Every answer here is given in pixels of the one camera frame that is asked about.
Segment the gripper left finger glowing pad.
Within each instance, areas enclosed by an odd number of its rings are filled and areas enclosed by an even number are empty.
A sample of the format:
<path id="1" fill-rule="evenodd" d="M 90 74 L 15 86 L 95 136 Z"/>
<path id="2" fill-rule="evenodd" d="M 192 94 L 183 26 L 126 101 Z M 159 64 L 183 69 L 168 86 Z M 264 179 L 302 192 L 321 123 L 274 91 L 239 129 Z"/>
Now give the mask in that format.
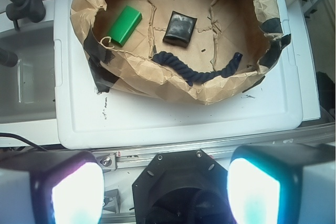
<path id="1" fill-rule="evenodd" d="M 1 223 L 99 223 L 103 199 L 88 151 L 1 154 Z"/>

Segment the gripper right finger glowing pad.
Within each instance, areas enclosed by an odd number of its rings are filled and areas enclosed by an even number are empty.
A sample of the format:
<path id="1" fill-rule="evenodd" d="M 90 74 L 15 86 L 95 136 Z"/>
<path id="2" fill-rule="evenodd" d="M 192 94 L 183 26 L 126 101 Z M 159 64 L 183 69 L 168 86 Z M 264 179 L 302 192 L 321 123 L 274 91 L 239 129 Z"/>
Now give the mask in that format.
<path id="1" fill-rule="evenodd" d="M 335 223 L 335 146 L 242 145 L 227 194 L 237 223 Z"/>

